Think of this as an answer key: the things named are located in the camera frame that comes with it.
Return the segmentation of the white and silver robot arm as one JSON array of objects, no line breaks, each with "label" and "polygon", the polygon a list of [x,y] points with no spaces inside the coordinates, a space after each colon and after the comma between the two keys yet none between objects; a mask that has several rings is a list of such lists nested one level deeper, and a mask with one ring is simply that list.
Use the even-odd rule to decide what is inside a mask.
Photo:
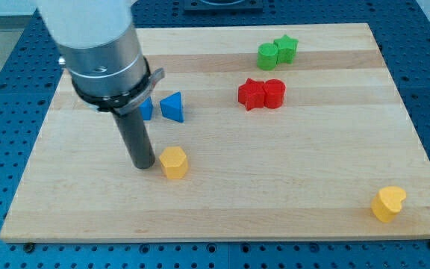
[{"label": "white and silver robot arm", "polygon": [[97,111],[132,112],[165,76],[151,71],[134,27],[129,0],[37,0],[56,42],[60,65],[78,96]]}]

